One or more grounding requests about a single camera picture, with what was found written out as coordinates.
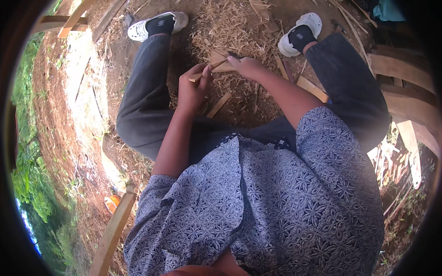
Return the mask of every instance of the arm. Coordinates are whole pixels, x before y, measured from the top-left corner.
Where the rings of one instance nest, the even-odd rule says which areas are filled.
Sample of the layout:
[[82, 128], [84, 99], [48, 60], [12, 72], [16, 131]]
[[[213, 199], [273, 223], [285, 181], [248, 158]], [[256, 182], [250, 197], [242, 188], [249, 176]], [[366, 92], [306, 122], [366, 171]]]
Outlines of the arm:
[[293, 128], [297, 128], [302, 116], [324, 104], [313, 94], [296, 84], [274, 74], [255, 59], [237, 60], [228, 57], [233, 67], [244, 77], [259, 82], [275, 99]]
[[[178, 107], [164, 136], [152, 175], [163, 174], [177, 178], [187, 168], [192, 122], [209, 90], [212, 70], [212, 65], [197, 64], [180, 76]], [[199, 83], [189, 81], [190, 76], [201, 71]]]

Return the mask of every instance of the dark pants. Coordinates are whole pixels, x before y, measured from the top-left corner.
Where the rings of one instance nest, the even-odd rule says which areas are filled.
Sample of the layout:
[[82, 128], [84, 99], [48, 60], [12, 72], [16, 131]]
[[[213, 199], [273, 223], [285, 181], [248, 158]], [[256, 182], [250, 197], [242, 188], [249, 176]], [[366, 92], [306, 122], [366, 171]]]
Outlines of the dark pants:
[[[140, 46], [117, 116], [117, 131], [131, 148], [155, 161], [171, 121], [166, 86], [170, 38], [159, 35]], [[378, 83], [341, 34], [332, 34], [305, 53], [332, 104], [327, 104], [352, 130], [365, 152], [377, 146], [389, 127], [389, 114]], [[240, 129], [206, 117], [192, 126], [189, 163], [213, 150], [226, 135], [238, 132], [263, 144], [282, 137], [296, 151], [296, 131], [283, 116], [253, 129]]]

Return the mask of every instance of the blue patterned shirt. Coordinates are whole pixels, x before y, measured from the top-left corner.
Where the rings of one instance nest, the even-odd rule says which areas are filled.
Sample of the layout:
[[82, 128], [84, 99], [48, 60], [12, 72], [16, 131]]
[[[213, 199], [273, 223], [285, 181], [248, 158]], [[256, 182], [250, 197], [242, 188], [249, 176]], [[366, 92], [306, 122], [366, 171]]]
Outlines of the blue patterned shirt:
[[371, 275], [384, 237], [373, 166], [327, 107], [297, 153], [236, 136], [179, 178], [153, 175], [124, 256], [129, 275], [210, 265], [230, 246], [251, 275]]

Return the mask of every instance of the wooden plank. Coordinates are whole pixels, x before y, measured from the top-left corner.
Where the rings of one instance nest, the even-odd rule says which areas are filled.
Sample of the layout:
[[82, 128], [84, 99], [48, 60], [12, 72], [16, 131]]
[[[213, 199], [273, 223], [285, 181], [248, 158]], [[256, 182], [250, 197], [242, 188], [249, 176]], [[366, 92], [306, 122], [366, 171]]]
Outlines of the wooden plank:
[[415, 89], [412, 88], [404, 88], [388, 84], [381, 84], [381, 90], [385, 92], [399, 94], [402, 96], [407, 96], [410, 98], [415, 98], [423, 102], [426, 102], [434, 107], [438, 106], [437, 96], [429, 92], [428, 90], [423, 89], [423, 91], [416, 91]]
[[249, 0], [251, 7], [258, 15], [261, 22], [264, 22], [264, 26], [266, 27], [269, 33], [279, 31], [279, 27], [276, 22], [270, 17], [268, 12], [268, 5], [265, 5], [261, 0]]
[[282, 64], [281, 58], [277, 54], [274, 54], [274, 56], [276, 59], [276, 63], [278, 64], [279, 70], [281, 71], [282, 77], [286, 80], [289, 80], [286, 69], [284, 68], [284, 64]]
[[[43, 16], [40, 23], [38, 23], [34, 29], [33, 33], [40, 32], [52, 32], [60, 30], [66, 21], [69, 19], [69, 16], [64, 15], [48, 15]], [[89, 27], [88, 21], [84, 17], [80, 17], [72, 27], [71, 30], [82, 31], [84, 32]]]
[[98, 248], [95, 251], [89, 270], [89, 276], [106, 276], [108, 273], [115, 248], [117, 247], [121, 233], [123, 232], [130, 211], [137, 198], [133, 186], [128, 186], [126, 190], [127, 192], [121, 198], [120, 204], [118, 204], [114, 214], [110, 218], [103, 236], [98, 243]]
[[66, 21], [66, 23], [61, 28], [60, 32], [58, 33], [59, 38], [65, 38], [68, 36], [69, 32], [71, 31], [72, 27], [75, 26], [75, 23], [77, 23], [78, 19], [83, 15], [83, 13], [89, 9], [89, 7], [95, 3], [96, 0], [84, 0], [81, 2], [80, 5], [78, 5], [77, 9], [72, 13], [72, 15], [69, 17], [69, 19]]
[[311, 83], [308, 79], [303, 76], [299, 76], [298, 82], [296, 83], [301, 88], [304, 88], [308, 92], [315, 95], [321, 102], [328, 102], [328, 96], [321, 89], [319, 89], [316, 85]]
[[394, 122], [399, 130], [400, 137], [404, 142], [404, 146], [410, 153], [408, 162], [410, 163], [410, 168], [412, 172], [413, 187], [418, 189], [422, 181], [420, 158], [419, 158], [419, 148], [417, 146], [417, 139], [413, 124], [410, 120], [400, 121], [394, 115], [392, 115]]
[[107, 9], [100, 21], [98, 21], [97, 27], [92, 32], [92, 41], [94, 43], [97, 42], [100, 36], [104, 33], [112, 18], [115, 17], [115, 14], [126, 1], [127, 0], [115, 0]]
[[417, 84], [433, 94], [436, 90], [433, 86], [431, 75], [403, 60], [393, 57], [368, 54], [369, 62], [374, 74], [404, 79], [410, 83]]
[[370, 15], [366, 12], [366, 11], [364, 11], [358, 4], [356, 4], [356, 2], [354, 1], [354, 0], [351, 0], [361, 11], [362, 11], [362, 13], [363, 14], [365, 14], [365, 16], [368, 18], [368, 20], [370, 20], [370, 22], [373, 24], [373, 26], [375, 26], [376, 28], [377, 28], [377, 23], [376, 22], [374, 22], [371, 18], [370, 18]]
[[380, 56], [394, 57], [398, 60], [405, 61], [425, 72], [431, 71], [430, 64], [426, 58], [411, 52], [407, 52], [404, 49], [393, 48], [385, 45], [376, 45], [376, 49], [371, 49], [371, 53]]
[[[225, 60], [225, 57], [228, 55], [227, 51], [221, 50], [211, 50], [210, 51], [210, 63], [215, 64], [220, 61]], [[235, 68], [230, 64], [230, 62], [222, 63], [220, 66], [214, 68], [212, 72], [228, 72], [235, 71]]]
[[208, 118], [213, 118], [215, 114], [222, 108], [222, 106], [227, 102], [227, 100], [232, 96], [232, 93], [227, 92], [218, 103], [212, 108], [212, 110], [207, 114]]
[[284, 63], [284, 68], [286, 69], [287, 76], [289, 77], [289, 81], [293, 83], [293, 73], [292, 69], [290, 69], [290, 64], [287, 60], [284, 60], [283, 63]]
[[404, 87], [404, 83], [402, 82], [401, 79], [394, 78], [393, 81], [394, 81], [394, 85], [399, 86], [399, 87]]
[[416, 139], [426, 145], [438, 158], [441, 159], [441, 149], [439, 143], [426, 127], [416, 122], [412, 122]]
[[425, 126], [436, 140], [439, 139], [441, 120], [437, 108], [415, 98], [385, 91], [383, 95], [391, 115]]

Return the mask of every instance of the white shoe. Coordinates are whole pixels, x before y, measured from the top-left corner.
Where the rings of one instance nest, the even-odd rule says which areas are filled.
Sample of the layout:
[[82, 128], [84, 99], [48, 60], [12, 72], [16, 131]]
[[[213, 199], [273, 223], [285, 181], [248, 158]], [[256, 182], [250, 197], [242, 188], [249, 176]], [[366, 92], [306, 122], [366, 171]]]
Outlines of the white shoe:
[[289, 34], [301, 25], [307, 25], [313, 33], [315, 39], [318, 38], [322, 29], [322, 21], [319, 15], [314, 12], [309, 12], [302, 15], [297, 21], [296, 26], [291, 28], [288, 33], [282, 36], [278, 42], [278, 49], [286, 57], [295, 57], [300, 54], [298, 50], [293, 48], [293, 44], [289, 42]]
[[168, 11], [152, 18], [138, 21], [129, 27], [127, 30], [127, 35], [132, 40], [143, 42], [149, 37], [149, 33], [146, 30], [146, 23], [152, 19], [165, 17], [167, 15], [173, 15], [173, 20], [175, 20], [172, 31], [173, 34], [181, 31], [185, 26], [187, 26], [187, 23], [189, 23], [189, 16], [187, 16], [187, 13], [183, 11]]

